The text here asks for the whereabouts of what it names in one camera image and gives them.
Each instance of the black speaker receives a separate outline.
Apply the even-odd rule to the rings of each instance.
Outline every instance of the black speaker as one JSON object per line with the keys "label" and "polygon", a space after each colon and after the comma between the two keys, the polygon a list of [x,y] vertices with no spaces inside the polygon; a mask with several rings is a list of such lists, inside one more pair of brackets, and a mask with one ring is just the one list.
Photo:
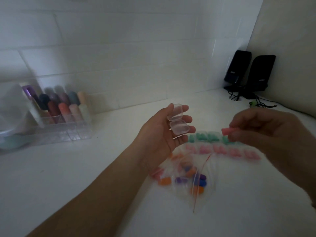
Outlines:
{"label": "black speaker", "polygon": [[232,86],[224,87],[228,91],[238,91],[238,85],[240,84],[243,76],[245,75],[247,68],[251,61],[250,51],[236,51],[235,55],[227,70],[224,81],[231,83]]}
{"label": "black speaker", "polygon": [[268,87],[275,59],[275,55],[259,55],[253,60],[245,87],[246,91],[264,91]]}

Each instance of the wall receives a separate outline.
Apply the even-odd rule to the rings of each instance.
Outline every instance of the wall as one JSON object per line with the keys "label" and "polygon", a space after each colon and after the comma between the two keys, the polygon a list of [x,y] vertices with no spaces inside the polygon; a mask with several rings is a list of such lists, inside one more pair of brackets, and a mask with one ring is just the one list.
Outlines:
{"label": "wall", "polygon": [[247,50],[276,55],[260,95],[316,116],[316,0],[264,0]]}
{"label": "wall", "polygon": [[261,3],[0,0],[0,81],[85,90],[95,112],[219,88]]}

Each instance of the person's left arm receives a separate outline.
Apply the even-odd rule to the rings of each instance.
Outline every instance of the person's left arm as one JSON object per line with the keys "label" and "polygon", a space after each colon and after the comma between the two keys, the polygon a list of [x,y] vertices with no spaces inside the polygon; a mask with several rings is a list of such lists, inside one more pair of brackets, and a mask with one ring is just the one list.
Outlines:
{"label": "person's left arm", "polygon": [[[115,161],[28,236],[113,236],[148,173],[188,139],[169,130],[172,111],[170,104],[152,116]],[[183,119],[192,122],[190,116]],[[194,132],[190,126],[189,133]]]}

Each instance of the white desk surface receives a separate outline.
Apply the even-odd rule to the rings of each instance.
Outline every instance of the white desk surface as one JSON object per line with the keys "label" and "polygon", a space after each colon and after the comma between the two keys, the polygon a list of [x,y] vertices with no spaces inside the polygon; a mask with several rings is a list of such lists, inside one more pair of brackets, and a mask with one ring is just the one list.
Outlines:
{"label": "white desk surface", "polygon": [[[187,104],[197,130],[220,131],[248,108],[249,100],[228,97],[217,89],[98,114],[92,139],[0,155],[0,236],[25,236],[79,194],[160,108]],[[296,115],[315,135],[316,121]],[[221,159],[216,191],[197,214],[146,179],[118,231],[128,237],[315,235],[316,212],[307,195],[266,159],[258,165]]]}

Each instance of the person's right arm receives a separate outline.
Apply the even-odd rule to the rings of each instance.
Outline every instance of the person's right arm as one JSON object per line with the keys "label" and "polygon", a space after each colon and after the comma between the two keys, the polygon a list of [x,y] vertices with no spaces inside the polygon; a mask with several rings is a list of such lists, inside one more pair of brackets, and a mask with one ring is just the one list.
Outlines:
{"label": "person's right arm", "polygon": [[293,114],[250,108],[229,124],[239,127],[228,138],[254,146],[283,175],[304,189],[316,205],[316,138]]}

